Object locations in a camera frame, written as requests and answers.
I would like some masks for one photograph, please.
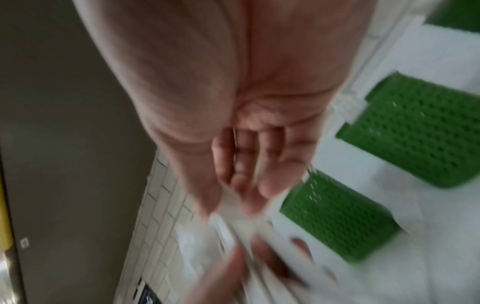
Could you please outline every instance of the gray wall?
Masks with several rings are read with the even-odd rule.
[[[30,304],[110,303],[155,147],[68,0],[0,2],[0,152]]]

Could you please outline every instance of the perforated green basket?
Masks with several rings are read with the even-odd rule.
[[[362,260],[400,229],[381,205],[321,172],[291,191],[280,213],[348,262]]]
[[[480,97],[399,73],[367,96],[337,137],[438,187],[480,172]]]
[[[427,23],[440,27],[480,33],[480,1],[448,0]]]

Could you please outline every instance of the blurred hand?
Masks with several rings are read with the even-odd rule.
[[[310,251],[302,240],[293,240],[303,253]],[[277,254],[259,237],[251,243],[252,253],[262,260],[276,275],[289,277],[290,272]],[[243,279],[247,275],[245,250],[237,247],[220,262],[217,262],[205,277],[190,291],[183,304],[228,304],[234,294],[242,287]]]
[[[75,4],[200,212],[222,181],[251,214],[300,181],[374,0]]]

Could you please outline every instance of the palm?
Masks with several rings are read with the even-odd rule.
[[[217,177],[249,212],[300,180],[373,8],[370,0],[99,2],[78,2],[80,14],[206,212],[218,204]]]

